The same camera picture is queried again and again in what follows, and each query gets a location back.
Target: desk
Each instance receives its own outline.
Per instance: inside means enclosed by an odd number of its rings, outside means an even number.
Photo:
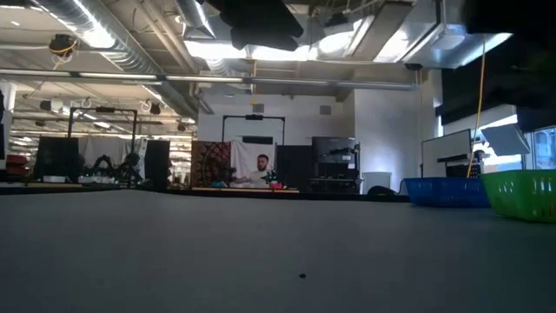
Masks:
[[[272,190],[260,188],[210,188],[193,187],[193,191],[227,191],[227,192],[274,192],[274,193],[299,193],[299,190]]]
[[[0,196],[0,208],[0,312],[556,305],[556,227],[492,210],[139,190]]]

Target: pillar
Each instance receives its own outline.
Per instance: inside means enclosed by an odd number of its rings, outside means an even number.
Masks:
[[[16,103],[17,87],[14,83],[0,83],[0,170],[6,169],[11,116]]]

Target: black frame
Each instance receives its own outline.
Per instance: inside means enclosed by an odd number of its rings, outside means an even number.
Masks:
[[[116,108],[106,108],[106,107],[98,107],[98,108],[69,108],[69,125],[68,125],[68,138],[71,138],[71,131],[73,129],[73,112],[77,110],[94,110],[95,112],[99,113],[115,113],[116,111],[120,112],[131,112],[133,113],[133,130],[131,132],[131,152],[135,152],[136,147],[136,129],[137,129],[137,110],[132,109],[116,109]],[[128,188],[131,188],[131,166],[129,166],[128,170]]]
[[[286,117],[265,117],[259,115],[245,115],[245,116],[223,116],[222,117],[222,142],[224,142],[224,131],[226,129],[226,119],[228,118],[245,118],[246,120],[263,120],[263,119],[279,119],[282,122],[281,128],[281,145],[286,142]]]

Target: man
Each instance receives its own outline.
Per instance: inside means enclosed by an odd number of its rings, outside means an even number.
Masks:
[[[249,174],[249,176],[236,179],[234,183],[251,183],[253,188],[268,188],[268,184],[264,179],[267,175],[267,167],[268,156],[259,155],[257,157],[257,170]]]

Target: yellow cable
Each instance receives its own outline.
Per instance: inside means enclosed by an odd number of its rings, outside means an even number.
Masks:
[[[68,47],[68,48],[66,48],[66,49],[62,49],[62,50],[53,50],[53,49],[50,49],[50,52],[52,52],[52,53],[64,53],[64,52],[68,52],[68,51],[72,50],[73,47],[76,46],[77,41],[78,41],[78,40],[76,40],[70,47]]]
[[[475,138],[477,137],[477,129],[479,128],[480,109],[483,106],[483,87],[485,82],[485,56],[487,55],[487,36],[483,35],[483,56],[480,64],[480,87],[479,87],[479,107],[477,108],[477,122],[475,123],[475,132],[473,134],[473,143],[471,146],[471,159],[469,166],[467,166],[467,178],[471,176],[471,166],[473,165],[473,146],[475,145]]]

